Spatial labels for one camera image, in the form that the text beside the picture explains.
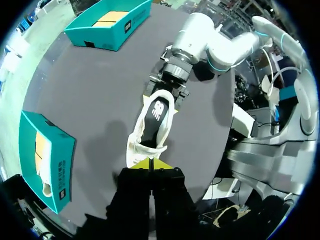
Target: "black clamp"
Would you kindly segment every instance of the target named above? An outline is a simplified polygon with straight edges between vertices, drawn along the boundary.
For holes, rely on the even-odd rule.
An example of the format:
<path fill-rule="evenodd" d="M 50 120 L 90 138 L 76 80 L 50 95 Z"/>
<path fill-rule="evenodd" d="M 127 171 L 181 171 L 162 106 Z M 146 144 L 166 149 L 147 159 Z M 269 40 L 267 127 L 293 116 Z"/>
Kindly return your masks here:
<path fill-rule="evenodd" d="M 183 100 L 190 94 L 184 84 L 188 81 L 193 66 L 171 55 L 167 49 L 160 59 L 162 67 L 149 75 L 143 95 L 150 97 L 157 90 L 167 90 L 173 95 L 175 110 L 179 111 Z"/>

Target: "white robotic arm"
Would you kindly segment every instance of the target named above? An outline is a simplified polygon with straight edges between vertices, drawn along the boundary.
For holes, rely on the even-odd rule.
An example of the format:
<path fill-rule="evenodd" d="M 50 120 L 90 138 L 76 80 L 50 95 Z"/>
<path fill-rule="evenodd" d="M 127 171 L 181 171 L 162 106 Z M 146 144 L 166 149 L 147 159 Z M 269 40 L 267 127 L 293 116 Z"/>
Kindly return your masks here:
<path fill-rule="evenodd" d="M 230 40 L 215 30 L 210 17 L 192 13 L 172 45 L 172 54 L 194 65 L 205 51 L 209 69 L 220 75 L 237 66 L 256 50 L 271 47 L 275 43 L 301 71 L 294 88 L 302 109 L 301 130 L 303 134 L 311 135 L 318 123 L 319 108 L 317 86 L 306 52 L 289 34 L 267 19 L 254 16 L 252 23 L 255 31 L 245 32 Z"/>

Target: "shoe box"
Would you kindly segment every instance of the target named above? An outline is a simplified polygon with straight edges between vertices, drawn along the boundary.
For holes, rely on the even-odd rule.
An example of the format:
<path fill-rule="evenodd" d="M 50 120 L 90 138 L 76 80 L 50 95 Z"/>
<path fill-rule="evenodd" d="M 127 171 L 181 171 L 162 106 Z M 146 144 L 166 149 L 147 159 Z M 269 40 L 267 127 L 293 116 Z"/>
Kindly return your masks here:
<path fill-rule="evenodd" d="M 75 142 L 72 136 L 42 114 L 21 112 L 19 157 L 22 177 L 38 198 L 56 214 L 71 199 L 70 180 Z M 48 180 L 51 195 L 45 196 L 43 182 Z"/>
<path fill-rule="evenodd" d="M 150 15 L 152 0 L 100 0 L 64 32 L 74 46 L 118 51 Z"/>
<path fill-rule="evenodd" d="M 105 15 L 103 15 L 95 24 L 93 24 L 93 27 L 111 27 L 114 24 L 116 24 L 117 21 L 119 21 L 121 18 L 123 18 L 125 15 L 127 15 L 127 11 L 109 11 Z"/>

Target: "gray table surface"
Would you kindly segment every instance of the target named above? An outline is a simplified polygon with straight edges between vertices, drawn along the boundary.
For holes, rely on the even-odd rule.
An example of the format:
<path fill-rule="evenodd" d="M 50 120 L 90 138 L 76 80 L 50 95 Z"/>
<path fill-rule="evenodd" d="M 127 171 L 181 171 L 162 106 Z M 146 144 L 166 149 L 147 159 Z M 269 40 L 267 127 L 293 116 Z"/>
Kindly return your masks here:
<path fill-rule="evenodd" d="M 47 69 L 45 80 L 32 80 L 41 87 L 30 85 L 24 109 L 35 108 L 76 139 L 72 199 L 60 213 L 74 224 L 81 226 L 85 213 L 105 218 L 116 191 L 113 174 L 126 166 L 127 139 L 143 106 L 148 76 L 187 17 L 153 4 L 150 17 L 117 52 L 75 47 L 64 35 L 63 41 L 56 40 L 62 54 Z M 204 195 L 225 150 L 234 101 L 232 75 L 229 71 L 199 81 L 192 72 L 186 83 L 190 95 L 174 115 L 168 149 L 160 157 L 182 169 L 194 201 Z"/>

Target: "white sneaker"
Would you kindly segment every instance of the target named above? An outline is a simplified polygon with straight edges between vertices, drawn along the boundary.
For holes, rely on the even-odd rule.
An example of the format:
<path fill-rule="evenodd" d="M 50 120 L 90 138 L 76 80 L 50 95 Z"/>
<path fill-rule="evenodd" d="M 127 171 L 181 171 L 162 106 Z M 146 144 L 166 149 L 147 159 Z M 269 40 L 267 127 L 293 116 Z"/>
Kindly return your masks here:
<path fill-rule="evenodd" d="M 47 159 L 42 160 L 39 175 L 43 185 L 42 193 L 47 198 L 50 198 L 52 196 L 52 191 L 51 191 L 51 173 L 50 173 L 49 160 Z"/>
<path fill-rule="evenodd" d="M 146 158 L 159 158 L 175 114 L 175 100 L 167 90 L 154 92 L 145 102 L 126 145 L 126 166 L 131 168 Z"/>
<path fill-rule="evenodd" d="M 42 180 L 42 193 L 47 198 L 52 196 L 51 190 L 51 168 L 50 168 L 51 143 L 46 142 L 43 150 L 43 159 L 41 161 L 38 175 Z"/>

